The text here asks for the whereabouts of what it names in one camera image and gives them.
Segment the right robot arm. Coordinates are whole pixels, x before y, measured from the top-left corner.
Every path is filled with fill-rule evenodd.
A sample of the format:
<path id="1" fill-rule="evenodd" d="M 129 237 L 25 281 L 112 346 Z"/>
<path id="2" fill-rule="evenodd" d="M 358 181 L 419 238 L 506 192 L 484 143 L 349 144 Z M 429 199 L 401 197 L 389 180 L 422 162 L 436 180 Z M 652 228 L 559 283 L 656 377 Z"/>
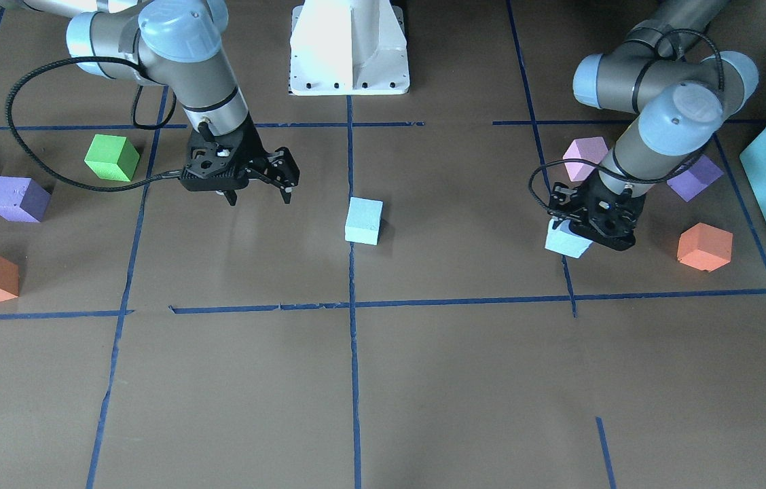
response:
<path id="1" fill-rule="evenodd" d="M 177 179 L 191 192 L 221 193 L 235 205 L 252 181 L 278 188 L 285 203 L 300 171 L 286 147 L 264 149 L 233 68 L 223 50 L 228 10 L 223 1 L 0 1 L 0 8 L 45 12 L 69 19 L 69 58 L 23 75 L 5 100 L 12 137 L 45 173 L 81 187 L 48 167 L 14 124 L 14 100 L 33 78 L 67 65 L 140 87 L 166 86 L 188 117 L 191 133 L 181 169 L 141 180 Z"/>

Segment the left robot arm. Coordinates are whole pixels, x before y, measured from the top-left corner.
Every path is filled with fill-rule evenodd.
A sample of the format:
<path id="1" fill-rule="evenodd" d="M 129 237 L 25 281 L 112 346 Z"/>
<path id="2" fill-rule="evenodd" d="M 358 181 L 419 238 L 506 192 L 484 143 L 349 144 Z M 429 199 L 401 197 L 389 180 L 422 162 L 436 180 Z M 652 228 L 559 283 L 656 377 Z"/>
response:
<path id="1" fill-rule="evenodd" d="M 712 135 L 755 92 L 749 56 L 706 36 L 725 1 L 665 1 L 613 52 L 584 58 L 572 89 L 583 105 L 635 115 L 581 185 L 556 183 L 553 228 L 616 251 L 635 244 L 646 193 L 693 165 Z"/>

